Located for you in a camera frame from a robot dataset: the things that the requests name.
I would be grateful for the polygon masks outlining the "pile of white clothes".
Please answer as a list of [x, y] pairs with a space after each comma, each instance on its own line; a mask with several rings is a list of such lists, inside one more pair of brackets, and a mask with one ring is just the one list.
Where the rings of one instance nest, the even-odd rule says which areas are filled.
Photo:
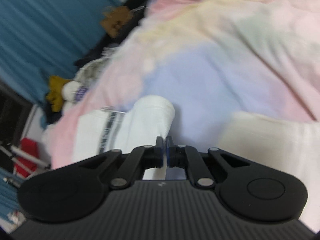
[[63, 86], [61, 90], [64, 100], [62, 115], [83, 99], [89, 89], [100, 79], [110, 59], [110, 56], [103, 56], [90, 61], [79, 69], [72, 81]]

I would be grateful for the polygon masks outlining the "mustard yellow garment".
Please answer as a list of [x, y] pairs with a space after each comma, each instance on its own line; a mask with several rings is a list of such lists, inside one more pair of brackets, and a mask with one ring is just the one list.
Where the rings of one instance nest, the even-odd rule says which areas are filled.
[[62, 89], [64, 85], [71, 82], [70, 79], [64, 79], [60, 76], [51, 75], [49, 78], [49, 93], [46, 95], [46, 100], [50, 104], [51, 110], [54, 113], [61, 111], [64, 99], [62, 97]]

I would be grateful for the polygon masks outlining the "pastel tie-dye duvet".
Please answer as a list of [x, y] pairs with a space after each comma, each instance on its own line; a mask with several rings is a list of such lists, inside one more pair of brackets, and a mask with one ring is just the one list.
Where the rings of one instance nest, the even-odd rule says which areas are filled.
[[80, 116], [145, 95], [176, 108], [172, 133], [206, 150], [233, 112], [319, 119], [319, 0], [151, 0], [84, 98], [48, 133], [71, 163]]

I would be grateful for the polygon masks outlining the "white tripod stand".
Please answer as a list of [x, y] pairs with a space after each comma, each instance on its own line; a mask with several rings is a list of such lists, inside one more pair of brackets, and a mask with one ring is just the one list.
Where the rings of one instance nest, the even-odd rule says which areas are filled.
[[[39, 158], [36, 158], [33, 155], [30, 155], [27, 152], [24, 152], [23, 150], [21, 150], [20, 148], [11, 145], [11, 144], [3, 144], [3, 142], [1, 141], [1, 151], [6, 154], [13, 163], [17, 164], [19, 167], [21, 167], [23, 170], [25, 170], [25, 172], [28, 173], [28, 176], [26, 176], [25, 178], [23, 178], [21, 176], [20, 173], [17, 173], [17, 171], [14, 169], [14, 175], [17, 177], [20, 177], [23, 180], [29, 179], [31, 177], [34, 177], [36, 175], [42, 174], [44, 172], [48, 172], [51, 170], [52, 166], [51, 163], [42, 161]], [[30, 169], [28, 166], [26, 166], [24, 163], [22, 163], [21, 161], [19, 161], [18, 158], [22, 158], [24, 160], [30, 161], [33, 164], [36, 165], [36, 170], [33, 171], [32, 169]]]

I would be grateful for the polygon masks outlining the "dark window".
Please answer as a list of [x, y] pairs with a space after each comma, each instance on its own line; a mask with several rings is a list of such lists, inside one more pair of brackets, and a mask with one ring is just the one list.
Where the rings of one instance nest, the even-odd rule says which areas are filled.
[[1, 141], [20, 143], [33, 104], [25, 100], [1, 80]]

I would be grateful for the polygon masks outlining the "blue curtain left of window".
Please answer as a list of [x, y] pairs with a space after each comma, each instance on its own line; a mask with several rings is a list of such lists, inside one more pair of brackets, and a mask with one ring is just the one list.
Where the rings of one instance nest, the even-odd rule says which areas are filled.
[[0, 189], [0, 201], [1, 201], [1, 218], [8, 219], [8, 214], [13, 211], [20, 211], [20, 206], [17, 198], [17, 189], [11, 184], [5, 182], [3, 179], [13, 179], [18, 184], [23, 183], [23, 179], [9, 173], [1, 168], [1, 189]]

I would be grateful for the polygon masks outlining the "blue curtain of window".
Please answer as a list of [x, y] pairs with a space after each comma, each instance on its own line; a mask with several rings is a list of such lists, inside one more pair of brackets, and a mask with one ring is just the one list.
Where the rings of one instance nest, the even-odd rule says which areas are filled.
[[20, 211], [20, 206], [17, 198], [17, 189], [11, 184], [5, 182], [3, 179], [13, 179], [18, 184], [23, 183], [23, 179], [9, 173], [1, 168], [1, 189], [0, 189], [0, 201], [1, 201], [1, 218], [8, 219], [8, 214], [13, 211]]
[[74, 76], [74, 62], [104, 35], [103, 10], [118, 5], [120, 0], [1, 0], [1, 80], [42, 104], [50, 76]]

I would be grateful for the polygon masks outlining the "brown paper bag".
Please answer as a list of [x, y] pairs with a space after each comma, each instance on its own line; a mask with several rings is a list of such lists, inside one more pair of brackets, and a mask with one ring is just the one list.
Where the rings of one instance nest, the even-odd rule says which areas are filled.
[[128, 7], [120, 6], [112, 9], [110, 12], [104, 13], [104, 18], [100, 21], [100, 25], [106, 31], [107, 35], [115, 38], [121, 28], [131, 20], [133, 13]]

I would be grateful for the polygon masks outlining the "black bedside chair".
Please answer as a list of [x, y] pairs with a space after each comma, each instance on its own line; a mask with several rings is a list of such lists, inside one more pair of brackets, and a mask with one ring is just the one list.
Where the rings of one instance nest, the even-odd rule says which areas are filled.
[[100, 22], [106, 35], [84, 57], [74, 62], [77, 68], [102, 56], [104, 48], [121, 44], [144, 17], [148, 0], [126, 0], [121, 6], [111, 10]]

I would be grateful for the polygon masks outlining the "blue curtain right of window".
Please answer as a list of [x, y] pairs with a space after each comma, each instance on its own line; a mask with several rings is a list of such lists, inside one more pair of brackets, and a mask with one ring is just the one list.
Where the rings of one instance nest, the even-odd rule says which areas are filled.
[[103, 10], [118, 5], [120, 0], [1, 0], [1, 80], [42, 104], [50, 76], [74, 76], [74, 62], [104, 35]]

